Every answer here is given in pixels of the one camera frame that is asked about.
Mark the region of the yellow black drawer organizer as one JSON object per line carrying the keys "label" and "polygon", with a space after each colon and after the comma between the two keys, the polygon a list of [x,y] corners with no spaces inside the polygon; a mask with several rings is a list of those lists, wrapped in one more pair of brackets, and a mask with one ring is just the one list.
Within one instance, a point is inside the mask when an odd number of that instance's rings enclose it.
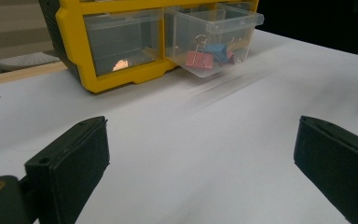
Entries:
{"label": "yellow black drawer organizer", "polygon": [[160,58],[152,63],[109,72],[98,76],[95,72],[84,18],[104,13],[128,13],[148,9],[162,11],[168,7],[197,7],[214,9],[218,3],[248,3],[257,11],[259,0],[38,0],[53,48],[60,59],[79,78],[82,86],[100,93],[127,84],[139,84],[162,77],[180,67],[165,56],[164,35],[160,35]]}

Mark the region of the clear plastic drawer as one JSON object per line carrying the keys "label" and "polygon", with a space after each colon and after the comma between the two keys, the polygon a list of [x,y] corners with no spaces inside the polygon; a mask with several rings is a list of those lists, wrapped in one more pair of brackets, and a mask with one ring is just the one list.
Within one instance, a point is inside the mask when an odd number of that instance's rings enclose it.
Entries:
{"label": "clear plastic drawer", "polygon": [[[165,10],[164,19],[166,57],[197,77],[209,77],[244,64],[254,29],[264,22],[264,16],[252,12],[248,3],[218,3],[214,9],[205,5],[171,7]],[[240,37],[243,62],[232,65],[220,63],[213,57],[212,70],[186,67],[186,53],[196,48],[197,35],[207,36],[206,45],[228,45],[233,37]]]}

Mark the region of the grid of clear drawers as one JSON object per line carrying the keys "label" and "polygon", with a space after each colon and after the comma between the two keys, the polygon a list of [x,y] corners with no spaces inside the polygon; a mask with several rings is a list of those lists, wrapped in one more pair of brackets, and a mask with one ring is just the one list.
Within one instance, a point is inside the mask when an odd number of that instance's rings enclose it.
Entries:
{"label": "grid of clear drawers", "polygon": [[166,34],[166,29],[163,32],[158,29],[158,23],[163,21],[165,28],[166,9],[86,16],[96,74],[102,76],[158,60],[160,35],[164,35],[165,41]]}

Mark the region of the wooden board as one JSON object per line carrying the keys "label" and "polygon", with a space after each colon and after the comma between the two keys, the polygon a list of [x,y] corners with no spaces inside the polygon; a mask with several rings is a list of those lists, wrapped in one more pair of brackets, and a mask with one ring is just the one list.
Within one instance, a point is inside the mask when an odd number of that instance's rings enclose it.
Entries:
{"label": "wooden board", "polygon": [[64,63],[57,62],[57,63],[43,64],[40,66],[25,68],[12,72],[2,73],[0,74],[0,84],[15,81],[15,80],[20,80],[28,77],[37,77],[40,75],[61,72],[66,69],[67,67]]}

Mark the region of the grey perforated round plate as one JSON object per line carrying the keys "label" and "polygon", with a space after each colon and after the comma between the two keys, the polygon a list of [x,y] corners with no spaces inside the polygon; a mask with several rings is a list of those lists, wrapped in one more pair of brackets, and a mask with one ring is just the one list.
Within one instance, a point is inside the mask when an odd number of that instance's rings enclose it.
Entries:
{"label": "grey perforated round plate", "polygon": [[17,71],[59,61],[60,59],[58,57],[46,54],[45,52],[0,59],[0,73]]}

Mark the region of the pink binder clip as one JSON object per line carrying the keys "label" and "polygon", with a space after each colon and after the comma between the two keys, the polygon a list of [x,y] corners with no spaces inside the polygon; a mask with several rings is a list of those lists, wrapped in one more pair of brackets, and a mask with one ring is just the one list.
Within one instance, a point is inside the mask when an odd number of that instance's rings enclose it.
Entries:
{"label": "pink binder clip", "polygon": [[234,65],[236,63],[243,62],[241,57],[241,49],[241,38],[233,37],[227,45],[227,64]]}
{"label": "pink binder clip", "polygon": [[185,66],[202,70],[212,70],[213,55],[205,51],[207,36],[197,35],[195,40],[196,48],[186,53]]}

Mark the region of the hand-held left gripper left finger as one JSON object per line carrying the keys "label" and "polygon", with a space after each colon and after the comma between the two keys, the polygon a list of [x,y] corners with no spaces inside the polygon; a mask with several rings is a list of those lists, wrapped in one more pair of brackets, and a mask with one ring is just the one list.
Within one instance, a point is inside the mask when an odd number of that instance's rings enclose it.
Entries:
{"label": "hand-held left gripper left finger", "polygon": [[25,163],[40,224],[76,223],[110,162],[106,122],[78,122]]}

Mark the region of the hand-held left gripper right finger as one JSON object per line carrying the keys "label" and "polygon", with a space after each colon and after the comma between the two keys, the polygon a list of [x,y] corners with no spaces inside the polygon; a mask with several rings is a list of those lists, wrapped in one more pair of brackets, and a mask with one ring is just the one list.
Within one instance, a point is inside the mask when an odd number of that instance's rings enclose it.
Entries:
{"label": "hand-held left gripper right finger", "polygon": [[351,224],[358,224],[358,135],[331,122],[303,116],[294,161]]}

